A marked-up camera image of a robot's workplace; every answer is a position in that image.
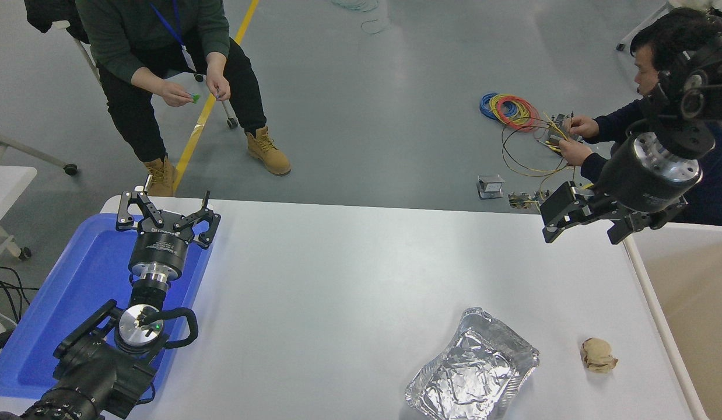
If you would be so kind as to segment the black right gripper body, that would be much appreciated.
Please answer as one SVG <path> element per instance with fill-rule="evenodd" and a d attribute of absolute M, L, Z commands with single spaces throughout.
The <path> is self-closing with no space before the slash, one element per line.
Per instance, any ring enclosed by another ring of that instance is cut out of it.
<path fill-rule="evenodd" d="M 673 154 L 654 136 L 633 136 L 606 162 L 597 188 L 623 207 L 656 213 L 678 202 L 697 181 L 697 160 Z"/>

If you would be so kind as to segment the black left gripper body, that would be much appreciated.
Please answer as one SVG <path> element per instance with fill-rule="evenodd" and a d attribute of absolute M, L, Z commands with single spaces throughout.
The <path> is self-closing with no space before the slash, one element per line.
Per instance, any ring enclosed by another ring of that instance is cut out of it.
<path fill-rule="evenodd" d="M 188 251 L 188 242 L 194 234 L 190 227 L 176 232 L 175 224 L 183 224 L 183 215 L 179 213 L 163 212 L 162 227 L 156 226 L 153 217 L 143 217 L 137 226 L 137 235 L 134 250 L 132 251 L 128 269 L 135 276 L 142 276 L 144 266 L 164 265 L 163 272 L 167 276 L 180 276 Z"/>

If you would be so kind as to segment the person's left hand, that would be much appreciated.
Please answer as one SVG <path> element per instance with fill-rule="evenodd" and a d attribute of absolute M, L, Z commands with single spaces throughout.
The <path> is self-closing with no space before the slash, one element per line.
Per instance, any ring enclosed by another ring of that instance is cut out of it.
<path fill-rule="evenodd" d="M 592 149 L 584 143 L 569 139 L 562 139 L 558 143 L 559 151 L 564 160 L 571 166 L 582 166 L 583 162 L 593 154 Z"/>
<path fill-rule="evenodd" d="M 230 84 L 223 76 L 222 70 L 208 70 L 205 82 L 215 100 L 223 102 L 231 98 Z"/>

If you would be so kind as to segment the person's right hand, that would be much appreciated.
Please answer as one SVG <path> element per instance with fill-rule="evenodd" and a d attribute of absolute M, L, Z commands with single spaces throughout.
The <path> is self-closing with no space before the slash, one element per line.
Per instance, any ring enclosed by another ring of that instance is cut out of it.
<path fill-rule="evenodd" d="M 164 80 L 158 94 L 163 98 L 164 103 L 171 107 L 181 107 L 195 103 L 193 96 L 182 85 L 168 80 Z"/>
<path fill-rule="evenodd" d="M 568 130 L 572 135 L 582 138 L 593 138 L 599 135 L 598 123 L 586 115 L 577 115 L 567 120 Z"/>

